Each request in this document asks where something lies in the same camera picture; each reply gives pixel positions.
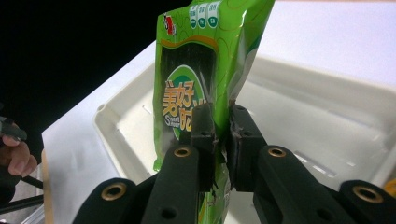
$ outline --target green snack bag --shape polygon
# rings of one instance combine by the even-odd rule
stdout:
[[[275,0],[193,0],[158,17],[154,143],[159,171],[168,148],[191,131],[192,109],[210,103],[216,127],[215,182],[205,193],[199,223],[222,223],[230,183],[222,150],[229,108],[246,81]]]

